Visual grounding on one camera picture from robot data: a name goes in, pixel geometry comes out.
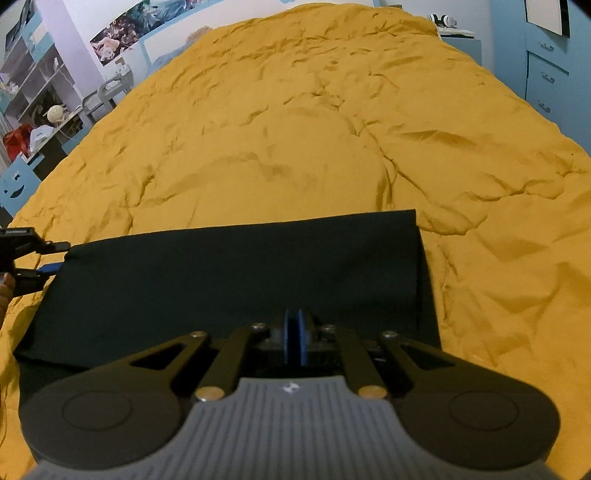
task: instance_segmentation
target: metal bolt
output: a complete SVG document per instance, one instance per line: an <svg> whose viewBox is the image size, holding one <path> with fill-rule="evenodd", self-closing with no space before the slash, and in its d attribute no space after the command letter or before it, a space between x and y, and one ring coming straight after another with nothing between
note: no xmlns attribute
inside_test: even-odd
<svg viewBox="0 0 591 480"><path fill-rule="evenodd" d="M226 396L220 387L201 387L195 391L195 396L200 401L216 401Z"/></svg>
<svg viewBox="0 0 591 480"><path fill-rule="evenodd" d="M366 385L361 387L357 394L365 400L381 400L386 398L386 395L388 395L388 390L378 385Z"/></svg>

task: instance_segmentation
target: hand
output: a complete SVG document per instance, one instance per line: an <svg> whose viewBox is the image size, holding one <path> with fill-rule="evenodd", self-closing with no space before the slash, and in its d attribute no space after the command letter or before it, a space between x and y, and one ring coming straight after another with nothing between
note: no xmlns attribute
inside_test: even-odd
<svg viewBox="0 0 591 480"><path fill-rule="evenodd" d="M10 273L5 273L2 284L0 284L0 326L4 322L4 317L6 316L8 305L12 301L14 287L16 285L17 282L14 280L14 277Z"/></svg>

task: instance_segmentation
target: white headphones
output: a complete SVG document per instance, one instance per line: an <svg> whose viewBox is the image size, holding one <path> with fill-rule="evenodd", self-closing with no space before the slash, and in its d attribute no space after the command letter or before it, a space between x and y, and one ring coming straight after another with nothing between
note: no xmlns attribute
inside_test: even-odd
<svg viewBox="0 0 591 480"><path fill-rule="evenodd" d="M456 28L457 25L456 19L449 15L443 15L441 18L438 18L437 15L431 14L429 15L429 20L435 23L438 27Z"/></svg>

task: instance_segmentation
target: drawer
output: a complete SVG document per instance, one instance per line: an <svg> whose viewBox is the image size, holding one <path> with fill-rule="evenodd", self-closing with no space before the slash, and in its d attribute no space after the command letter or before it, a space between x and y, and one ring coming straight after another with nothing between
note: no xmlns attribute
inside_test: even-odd
<svg viewBox="0 0 591 480"><path fill-rule="evenodd" d="M525 100L548 120L562 124L564 98L569 75L555 65L530 53Z"/></svg>
<svg viewBox="0 0 591 480"><path fill-rule="evenodd" d="M570 71L569 39L532 23L525 24L525 46L528 51Z"/></svg>
<svg viewBox="0 0 591 480"><path fill-rule="evenodd" d="M564 98L568 90L569 74L533 53L528 54L528 88L547 94L549 98Z"/></svg>

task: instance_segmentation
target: yellow blanket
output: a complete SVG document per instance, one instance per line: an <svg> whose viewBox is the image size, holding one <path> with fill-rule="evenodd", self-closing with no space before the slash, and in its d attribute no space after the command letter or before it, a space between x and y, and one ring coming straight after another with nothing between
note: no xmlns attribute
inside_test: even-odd
<svg viewBox="0 0 591 480"><path fill-rule="evenodd" d="M552 397L549 464L574 480L591 467L590 170L427 20L314 4L206 34L100 121L13 225L79 244L416 209L445 350ZM7 480L34 464L11 352L39 299L14 301L0 332Z"/></svg>

